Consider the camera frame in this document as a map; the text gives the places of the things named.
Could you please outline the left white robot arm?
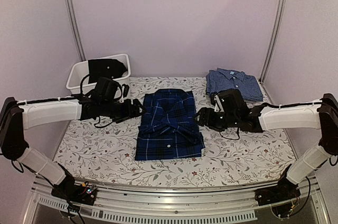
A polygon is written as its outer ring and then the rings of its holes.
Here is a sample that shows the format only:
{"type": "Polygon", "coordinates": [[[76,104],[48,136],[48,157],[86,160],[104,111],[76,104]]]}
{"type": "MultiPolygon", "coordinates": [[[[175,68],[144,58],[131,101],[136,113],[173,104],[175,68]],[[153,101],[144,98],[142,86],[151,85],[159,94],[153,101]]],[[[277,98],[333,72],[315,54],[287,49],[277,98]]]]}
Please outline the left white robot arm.
{"type": "Polygon", "coordinates": [[[11,161],[17,161],[33,173],[58,185],[58,191],[68,200],[79,192],[73,176],[51,160],[48,146],[56,147],[60,140],[60,126],[75,120],[101,117],[121,123],[144,114],[146,109],[138,99],[95,101],[89,97],[64,97],[34,101],[4,100],[1,108],[1,152],[11,161]]]}

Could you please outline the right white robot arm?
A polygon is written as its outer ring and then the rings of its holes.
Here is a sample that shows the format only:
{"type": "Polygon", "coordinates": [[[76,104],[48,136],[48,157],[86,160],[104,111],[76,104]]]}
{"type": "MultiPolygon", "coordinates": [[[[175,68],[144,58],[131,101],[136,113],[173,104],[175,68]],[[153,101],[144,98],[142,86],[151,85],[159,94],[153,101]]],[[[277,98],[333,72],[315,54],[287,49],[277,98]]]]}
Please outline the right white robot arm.
{"type": "Polygon", "coordinates": [[[223,91],[215,96],[214,108],[201,108],[194,119],[199,126],[217,132],[236,128],[242,132],[263,133],[284,129],[292,141],[295,132],[301,140],[314,133],[318,141],[311,140],[303,155],[284,172],[273,196],[284,201],[293,193],[293,185],[319,169],[332,156],[337,155],[337,100],[332,94],[308,102],[273,105],[264,102],[248,107],[237,90],[223,91]]]}

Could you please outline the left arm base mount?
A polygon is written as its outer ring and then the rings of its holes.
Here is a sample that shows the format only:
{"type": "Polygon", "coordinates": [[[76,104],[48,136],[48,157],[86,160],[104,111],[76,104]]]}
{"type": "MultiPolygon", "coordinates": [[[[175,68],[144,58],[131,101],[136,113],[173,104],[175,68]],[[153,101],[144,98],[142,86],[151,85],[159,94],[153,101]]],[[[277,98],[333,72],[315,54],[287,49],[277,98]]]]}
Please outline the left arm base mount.
{"type": "Polygon", "coordinates": [[[82,182],[75,184],[73,180],[64,180],[54,185],[51,195],[71,202],[93,206],[97,196],[97,186],[82,182]]]}

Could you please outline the dark blue plaid shirt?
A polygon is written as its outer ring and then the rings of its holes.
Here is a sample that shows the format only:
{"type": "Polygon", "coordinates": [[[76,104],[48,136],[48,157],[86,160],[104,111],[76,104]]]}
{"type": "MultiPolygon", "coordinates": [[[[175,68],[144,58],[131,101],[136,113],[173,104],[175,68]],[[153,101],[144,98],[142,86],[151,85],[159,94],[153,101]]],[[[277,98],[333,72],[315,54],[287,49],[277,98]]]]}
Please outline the dark blue plaid shirt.
{"type": "Polygon", "coordinates": [[[144,96],[138,127],[136,161],[198,158],[205,149],[203,135],[194,121],[192,91],[159,89],[144,96]]]}

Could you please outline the white plastic bin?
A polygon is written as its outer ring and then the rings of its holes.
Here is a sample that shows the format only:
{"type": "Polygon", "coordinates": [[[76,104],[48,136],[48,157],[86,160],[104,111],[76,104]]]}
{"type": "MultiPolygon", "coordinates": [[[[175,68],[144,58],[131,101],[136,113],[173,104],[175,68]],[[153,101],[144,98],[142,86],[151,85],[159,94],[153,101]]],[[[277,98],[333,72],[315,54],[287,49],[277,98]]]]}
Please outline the white plastic bin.
{"type": "MultiPolygon", "coordinates": [[[[122,62],[126,68],[127,72],[123,74],[121,78],[112,79],[119,84],[129,85],[129,77],[131,75],[131,68],[129,62],[129,56],[125,53],[110,55],[107,57],[97,58],[97,59],[116,59],[122,62]]],[[[83,93],[87,93],[92,90],[97,82],[89,83],[89,69],[88,69],[88,60],[84,62],[79,62],[73,65],[71,72],[68,76],[66,83],[66,88],[71,91],[72,94],[78,94],[82,90],[83,93]]]]}

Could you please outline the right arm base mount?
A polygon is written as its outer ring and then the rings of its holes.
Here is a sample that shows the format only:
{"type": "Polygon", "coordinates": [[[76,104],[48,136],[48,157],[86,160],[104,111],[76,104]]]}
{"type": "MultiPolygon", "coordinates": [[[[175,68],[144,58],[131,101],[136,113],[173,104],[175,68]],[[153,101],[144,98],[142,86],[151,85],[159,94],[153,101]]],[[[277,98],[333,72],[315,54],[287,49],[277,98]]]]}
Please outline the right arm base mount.
{"type": "Polygon", "coordinates": [[[255,200],[259,206],[270,205],[277,218],[289,218],[299,202],[300,190],[294,184],[277,184],[257,189],[255,200]]]}

